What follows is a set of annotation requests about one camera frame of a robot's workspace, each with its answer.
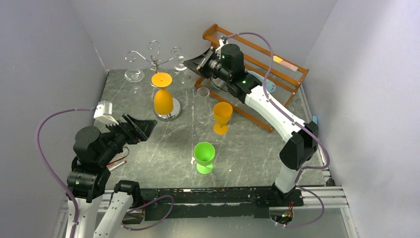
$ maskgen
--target wooden rack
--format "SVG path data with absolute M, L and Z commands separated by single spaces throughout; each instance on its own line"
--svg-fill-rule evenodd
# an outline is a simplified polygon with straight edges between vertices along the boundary
M 217 32 L 220 32 L 221 34 L 223 34 L 225 36 L 229 36 L 229 35 L 232 35 L 233 34 L 232 32 L 227 31 L 227 30 L 219 27 L 217 24 L 213 24 L 213 26 L 211 26 L 209 29 L 207 29 L 203 33 L 203 39 L 210 41 L 211 42 L 211 46 L 213 46 L 215 48 L 219 47 L 219 40 L 217 39 L 217 37 L 214 36 L 214 34 L 216 34 Z M 247 46 L 249 46 L 249 47 L 251 47 L 251 48 L 253 48 L 253 49 L 255 49 L 255 50 L 257 50 L 257 51 L 259 51 L 259 52 L 261 52 L 261 53 L 263 53 L 265 55 L 267 55 L 268 57 L 271 56 L 269 50 L 264 49 L 263 47 L 258 46 L 258 45 L 254 44 L 254 43 L 252 43 L 252 42 L 250 42 L 250 41 L 248 41 L 248 40 L 246 40 L 246 39 L 244 39 L 242 37 L 236 36 L 236 37 L 234 37 L 234 39 L 237 40 L 238 42 L 244 44 L 244 45 L 247 45 Z M 289 106 L 290 102 L 292 101 L 293 97 L 295 96 L 296 92 L 298 91 L 300 85 L 302 84 L 303 80 L 305 79 L 306 75 L 308 74 L 309 69 L 303 68 L 303 67 L 301 67 L 301 66 L 299 66 L 299 65 L 297 65 L 295 63 L 292 63 L 292 62 L 286 60 L 285 58 L 282 58 L 282 57 L 280 57 L 280 56 L 278 56 L 276 54 L 274 54 L 274 55 L 277 56 L 277 57 L 279 57 L 281 60 L 283 60 L 282 61 L 282 63 L 284 64 L 284 65 L 282 65 L 282 69 L 283 69 L 282 71 L 283 72 L 281 72 L 281 71 L 279 71 L 277 69 L 272 68 L 271 69 L 271 74 L 273 74 L 273 75 L 277 76 L 278 78 L 282 79 L 282 81 L 284 81 L 284 82 L 281 82 L 278 79 L 276 79 L 274 77 L 271 77 L 271 76 L 269 76 L 268 79 L 271 80 L 276 85 L 284 88 L 285 90 L 287 90 L 288 92 L 291 93 L 289 99 L 284 104 L 284 106 L 287 107 L 287 106 Z M 253 58 L 253 57 L 251 57 L 251 56 L 249 56 L 249 55 L 247 55 L 245 53 L 244 53 L 244 59 L 246 61 L 248 61 L 248 62 L 256 65 L 257 67 L 266 70 L 266 71 L 269 68 L 268 65 L 262 63 L 261 61 L 255 59 L 255 58 Z M 250 70 L 250 71 L 254 71 L 254 72 L 258 73 L 261 76 L 265 76 L 265 73 L 264 72 L 262 72 L 261 70 L 258 70 L 255 67 L 252 67 L 251 65 L 249 65 L 247 63 L 245 63 L 245 68 L 248 69 L 248 70 Z M 295 78 L 292 78 L 290 76 L 290 74 L 289 75 L 286 74 L 289 71 L 290 71 L 290 73 L 293 73 L 293 72 L 296 72 L 296 71 L 297 72 L 300 72 L 300 74 L 299 74 L 300 77 L 299 78 L 296 78 L 296 77 Z M 201 88 L 202 87 L 201 82 L 203 80 L 204 80 L 204 78 L 200 77 L 197 80 L 197 82 L 195 83 L 195 86 L 198 87 L 198 88 Z M 230 105 L 232 105 L 232 107 L 233 107 L 233 109 L 235 111 L 239 112 L 240 114 L 242 114 L 243 116 L 245 116 L 249 120 L 255 122 L 256 124 L 258 124 L 262 128 L 266 129 L 267 131 L 272 132 L 274 130 L 274 128 L 271 125 L 266 124 L 266 123 L 262 122 L 261 120 L 255 118 L 254 116 L 250 115 L 246 111 L 244 111 L 244 110 L 240 109 L 239 107 L 231 104 L 226 99 L 222 98 L 221 96 L 217 95 L 216 93 L 210 92 L 210 96 L 216 98 L 217 100 L 219 100 L 221 102 L 227 102 L 227 103 L 229 103 Z

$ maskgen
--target green cup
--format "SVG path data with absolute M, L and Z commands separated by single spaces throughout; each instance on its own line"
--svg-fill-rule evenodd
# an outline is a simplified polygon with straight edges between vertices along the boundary
M 203 175 L 213 170 L 213 158 L 216 154 L 214 146 L 208 142 L 200 142 L 194 147 L 194 157 L 197 160 L 197 170 Z

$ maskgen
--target table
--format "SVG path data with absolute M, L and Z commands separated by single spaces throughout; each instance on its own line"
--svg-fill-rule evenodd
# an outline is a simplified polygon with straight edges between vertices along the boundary
M 144 69 L 142 81 L 132 83 L 124 78 L 124 70 L 111 70 L 105 84 L 101 100 L 113 103 L 113 116 L 120 119 L 123 113 L 128 113 L 137 119 L 156 119 L 153 111 L 153 95 L 158 89 L 150 84 L 153 71 Z M 281 167 L 279 152 L 285 142 L 273 131 L 267 132 L 257 124 L 234 112 L 229 122 L 226 135 L 213 132 L 213 123 L 201 124 L 194 118 L 194 97 L 196 88 L 194 78 L 188 74 L 175 74 L 173 83 L 167 88 L 174 98 L 181 103 L 181 116 L 174 121 L 159 121 L 147 142 L 128 146 L 130 150 L 126 165 L 112 171 L 107 189 L 122 179 L 134 180 L 141 188 L 199 188 L 199 187 L 230 187 L 272 185 Z M 236 106 L 263 119 L 258 113 L 228 93 L 218 92 L 229 98 Z M 281 88 L 277 88 L 273 96 L 279 101 L 287 98 Z M 214 106 L 218 101 L 211 98 Z M 288 109 L 296 116 L 308 121 L 302 94 L 298 93 Z M 94 126 L 102 132 L 105 125 L 96 121 Z M 216 149 L 213 171 L 208 175 L 200 174 L 196 169 L 193 157 L 194 146 L 207 141 Z M 319 153 L 305 165 L 319 166 Z M 307 170 L 300 185 L 325 185 L 322 171 Z

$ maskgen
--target floor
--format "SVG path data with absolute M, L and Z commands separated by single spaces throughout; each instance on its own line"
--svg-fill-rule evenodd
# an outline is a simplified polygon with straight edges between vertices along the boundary
M 112 114 L 116 119 L 120 119 L 123 113 L 137 119 L 156 119 L 153 95 L 157 89 L 150 84 L 153 71 L 144 69 L 145 77 L 137 83 L 125 80 L 125 71 L 110 71 L 102 100 L 113 103 Z M 215 134 L 212 119 L 205 124 L 197 121 L 195 78 L 190 78 L 190 74 L 174 74 L 171 71 L 169 73 L 173 76 L 173 83 L 167 89 L 180 101 L 181 116 L 170 122 L 158 120 L 147 142 L 128 146 L 130 154 L 127 164 L 112 171 L 106 188 L 112 189 L 122 179 L 138 181 L 142 188 L 272 185 L 281 166 L 278 153 L 285 144 L 280 135 L 276 131 L 267 132 L 236 112 L 229 122 L 228 133 Z M 217 90 L 212 88 L 209 82 L 204 85 L 211 90 Z M 219 90 L 218 93 L 263 119 L 227 93 Z M 285 91 L 279 87 L 273 96 L 281 102 L 287 97 Z M 210 99 L 211 107 L 216 103 L 216 99 Z M 296 94 L 288 109 L 296 116 L 309 120 L 301 93 Z M 106 131 L 105 125 L 100 122 L 96 121 L 94 125 L 101 131 Z M 211 143 L 216 149 L 214 169 L 208 175 L 198 173 L 192 153 L 194 146 L 202 141 Z M 305 165 L 319 166 L 319 153 L 314 154 Z M 325 185 L 322 171 L 305 171 L 299 184 Z

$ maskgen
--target gray wall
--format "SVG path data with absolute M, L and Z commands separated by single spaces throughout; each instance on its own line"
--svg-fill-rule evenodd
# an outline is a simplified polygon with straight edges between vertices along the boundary
M 419 29 L 417 0 L 339 0 L 305 64 L 331 172 L 363 238 L 420 236 Z
M 130 50 L 149 56 L 150 40 L 160 41 L 163 60 L 174 46 L 185 57 L 195 57 L 210 46 L 202 34 L 214 23 L 232 32 L 263 34 L 277 54 L 302 64 L 336 2 L 72 0 L 106 68 L 147 66 L 143 60 L 130 64 L 124 56 Z
M 105 78 L 69 1 L 0 1 L 1 237 L 50 237 L 64 192 L 35 149 L 36 127 L 55 111 L 94 106 Z M 74 135 L 92 116 L 59 116 L 42 131 L 42 147 L 62 179 L 75 155 Z

